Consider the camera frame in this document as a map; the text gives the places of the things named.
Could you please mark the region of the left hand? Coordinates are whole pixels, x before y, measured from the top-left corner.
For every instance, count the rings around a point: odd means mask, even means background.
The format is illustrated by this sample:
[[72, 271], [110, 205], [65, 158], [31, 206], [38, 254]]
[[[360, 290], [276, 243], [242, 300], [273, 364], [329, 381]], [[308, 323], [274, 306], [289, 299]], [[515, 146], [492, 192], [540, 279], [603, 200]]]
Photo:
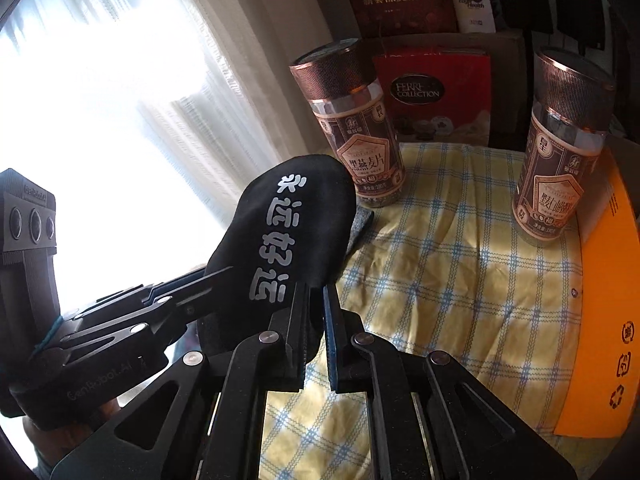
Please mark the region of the left hand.
[[29, 417], [25, 416], [23, 429], [34, 446], [38, 460], [38, 466], [34, 469], [34, 473], [40, 479], [49, 478], [51, 471], [60, 460], [81, 443], [84, 443], [104, 422], [107, 422], [118, 412], [119, 405], [114, 399], [99, 408], [96, 420], [90, 424], [74, 422], [48, 431], [39, 429]]

